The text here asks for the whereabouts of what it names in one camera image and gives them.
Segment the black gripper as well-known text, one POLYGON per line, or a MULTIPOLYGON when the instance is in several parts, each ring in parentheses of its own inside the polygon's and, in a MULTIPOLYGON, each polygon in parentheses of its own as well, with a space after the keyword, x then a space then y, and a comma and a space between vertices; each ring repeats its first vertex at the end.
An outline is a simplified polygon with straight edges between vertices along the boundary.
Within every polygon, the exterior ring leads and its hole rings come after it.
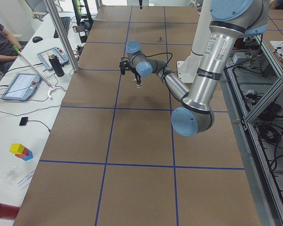
POLYGON ((130 72, 134 73, 136 85, 142 84, 141 76, 137 72, 135 72, 135 68, 131 67, 130 63, 128 62, 127 57, 121 58, 121 60, 119 62, 119 68, 120 68, 120 72, 121 72, 122 75, 125 75, 126 71, 130 71, 130 72))

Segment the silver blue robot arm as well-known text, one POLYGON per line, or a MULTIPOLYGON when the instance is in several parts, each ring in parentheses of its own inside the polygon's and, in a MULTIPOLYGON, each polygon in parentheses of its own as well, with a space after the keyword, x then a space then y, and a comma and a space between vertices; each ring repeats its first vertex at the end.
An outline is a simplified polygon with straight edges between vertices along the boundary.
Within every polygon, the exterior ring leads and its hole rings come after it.
POLYGON ((125 46, 128 59, 119 63, 121 74, 130 70, 137 83, 142 77, 156 74, 182 104, 172 112, 173 129, 185 137, 206 131, 214 123, 209 103, 236 40, 263 34, 268 11, 267 0, 213 0, 209 8, 210 37, 191 88, 179 80, 166 62, 145 56, 136 40, 125 46))

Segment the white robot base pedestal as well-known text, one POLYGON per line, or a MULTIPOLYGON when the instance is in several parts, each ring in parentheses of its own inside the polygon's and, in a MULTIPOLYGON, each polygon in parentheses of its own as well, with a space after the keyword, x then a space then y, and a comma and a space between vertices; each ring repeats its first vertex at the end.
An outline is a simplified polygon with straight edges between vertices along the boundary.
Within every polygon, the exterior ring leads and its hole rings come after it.
POLYGON ((212 16, 210 13, 211 0, 204 0, 197 24, 194 41, 190 55, 184 61, 177 62, 177 72, 179 79, 184 83, 193 83, 196 71, 200 65, 211 31, 209 24, 212 16))

